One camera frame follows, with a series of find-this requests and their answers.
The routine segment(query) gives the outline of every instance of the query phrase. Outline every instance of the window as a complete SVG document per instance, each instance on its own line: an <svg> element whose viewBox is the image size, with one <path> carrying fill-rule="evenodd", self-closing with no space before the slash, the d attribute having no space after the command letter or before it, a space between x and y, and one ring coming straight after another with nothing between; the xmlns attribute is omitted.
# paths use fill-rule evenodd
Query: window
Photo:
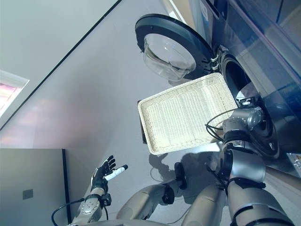
<svg viewBox="0 0 301 226"><path fill-rule="evenodd" d="M28 79L0 70L0 116L28 82Z"/></svg>

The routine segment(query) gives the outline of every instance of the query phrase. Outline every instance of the wicker basket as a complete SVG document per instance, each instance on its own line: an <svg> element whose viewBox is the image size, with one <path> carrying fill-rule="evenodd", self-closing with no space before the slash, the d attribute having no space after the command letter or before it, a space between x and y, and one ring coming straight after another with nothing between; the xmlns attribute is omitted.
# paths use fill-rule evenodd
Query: wicker basket
<svg viewBox="0 0 301 226"><path fill-rule="evenodd" d="M139 102L138 110L152 154L163 154L211 143L205 124L214 116L236 108L220 73L167 89ZM219 126L231 113L213 120Z"/></svg>

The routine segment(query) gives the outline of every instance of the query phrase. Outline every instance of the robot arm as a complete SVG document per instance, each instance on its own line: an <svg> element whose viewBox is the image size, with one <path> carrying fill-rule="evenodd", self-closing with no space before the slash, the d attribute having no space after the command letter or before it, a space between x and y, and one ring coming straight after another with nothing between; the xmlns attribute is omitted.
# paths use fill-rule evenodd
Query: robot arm
<svg viewBox="0 0 301 226"><path fill-rule="evenodd" d="M232 225L293 225L280 204L264 190L265 163L249 130L261 121L259 107L237 109L223 122L224 142L216 173L227 182Z"/></svg>
<svg viewBox="0 0 301 226"><path fill-rule="evenodd" d="M124 165L114 169L115 166L115 159L111 155L102 163L101 167L95 169L91 177L91 192L82 203L78 216L73 219L72 226L98 221L102 216L102 208L111 204L108 181L128 168L127 165Z"/></svg>

